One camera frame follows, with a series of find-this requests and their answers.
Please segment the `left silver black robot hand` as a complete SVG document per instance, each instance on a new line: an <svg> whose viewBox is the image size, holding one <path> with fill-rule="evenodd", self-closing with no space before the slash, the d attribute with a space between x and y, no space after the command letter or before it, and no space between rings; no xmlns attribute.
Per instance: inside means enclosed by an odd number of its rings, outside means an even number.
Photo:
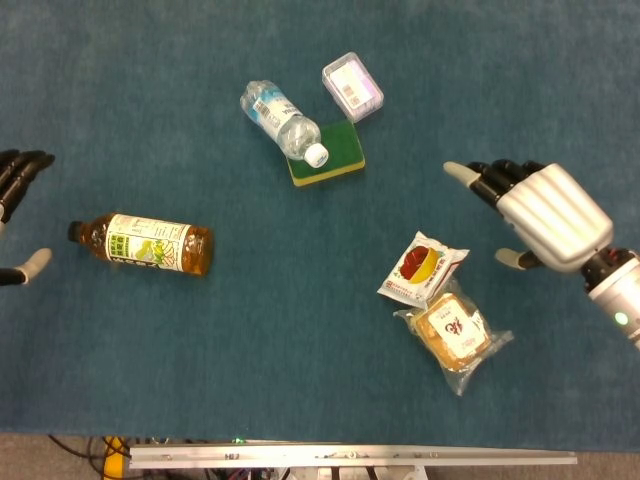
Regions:
<svg viewBox="0 0 640 480"><path fill-rule="evenodd" d="M29 185L54 161L54 155L41 150L10 149L1 152L1 234L4 234ZM28 284L47 267L51 259L52 251L42 248L35 251L22 265L2 268L1 286Z"/></svg>

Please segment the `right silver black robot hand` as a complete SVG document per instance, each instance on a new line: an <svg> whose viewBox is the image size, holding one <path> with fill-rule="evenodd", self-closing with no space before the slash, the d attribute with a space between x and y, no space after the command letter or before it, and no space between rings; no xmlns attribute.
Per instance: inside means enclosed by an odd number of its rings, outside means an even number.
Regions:
<svg viewBox="0 0 640 480"><path fill-rule="evenodd" d="M575 273L613 241L611 218L557 163L447 161L443 169L493 208L527 246L523 252L496 251L496 260L508 267Z"/></svg>

